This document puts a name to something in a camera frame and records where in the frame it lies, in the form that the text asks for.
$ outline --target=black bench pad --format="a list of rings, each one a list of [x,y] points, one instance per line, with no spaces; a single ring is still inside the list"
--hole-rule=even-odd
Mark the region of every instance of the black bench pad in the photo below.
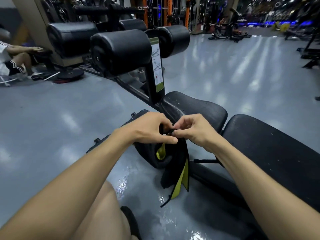
[[[172,123],[183,115],[202,114],[220,132],[227,120],[227,111],[218,104],[195,99],[181,92],[169,92],[160,102],[160,110]]]
[[[238,114],[223,137],[274,180],[320,212],[320,154],[278,129]]]

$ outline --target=instruction placard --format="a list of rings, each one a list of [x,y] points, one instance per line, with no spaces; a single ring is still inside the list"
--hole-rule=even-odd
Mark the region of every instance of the instruction placard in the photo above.
[[[163,84],[163,76],[162,76],[162,64],[161,64],[161,56],[160,56],[160,46],[159,46],[159,38],[151,38],[150,39],[151,47],[152,47],[152,66],[153,66],[153,75],[155,81],[155,90],[156,92],[161,91],[165,86]]]

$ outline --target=forearm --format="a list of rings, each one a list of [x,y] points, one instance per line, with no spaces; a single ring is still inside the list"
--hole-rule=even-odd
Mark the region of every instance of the forearm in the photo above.
[[[31,51],[33,51],[32,47],[23,47],[23,46],[19,46],[19,45],[13,45],[13,46],[7,48],[7,52],[13,56],[18,55],[23,52],[31,52]]]
[[[270,239],[320,239],[320,214],[277,183],[225,139],[211,150],[233,177]]]
[[[131,143],[130,133],[115,130],[31,198],[0,230],[0,239],[70,239]]]

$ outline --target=gray floor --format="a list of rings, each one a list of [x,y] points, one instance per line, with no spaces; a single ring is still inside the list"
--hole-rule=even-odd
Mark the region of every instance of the gray floor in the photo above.
[[[244,113],[320,152],[319,70],[301,68],[301,41],[252,37],[240,43],[192,36],[189,48],[163,60],[166,92],[215,102],[229,118]],[[153,110],[116,83],[93,75],[68,84],[22,82],[0,87],[0,226],[30,197],[81,157],[96,137]],[[194,158],[213,155],[188,144]],[[218,173],[230,178],[216,166]],[[252,215],[196,180],[164,208],[161,172],[130,147],[108,180],[129,206],[146,239],[244,239]]]

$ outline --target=hand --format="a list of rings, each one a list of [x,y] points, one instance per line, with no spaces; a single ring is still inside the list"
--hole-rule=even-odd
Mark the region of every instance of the hand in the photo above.
[[[42,52],[43,48],[41,48],[41,47],[32,47],[32,51],[34,51],[34,52]]]
[[[201,114],[191,114],[182,116],[175,123],[173,129],[176,129],[172,135],[189,139],[198,146],[203,147],[208,152],[213,152],[212,147],[217,146],[219,142],[224,141],[209,122]]]
[[[127,132],[131,133],[133,142],[176,144],[178,142],[176,137],[165,136],[159,133],[160,124],[163,125],[164,131],[172,129],[170,120],[164,114],[148,112],[119,128],[119,130],[127,130]]]

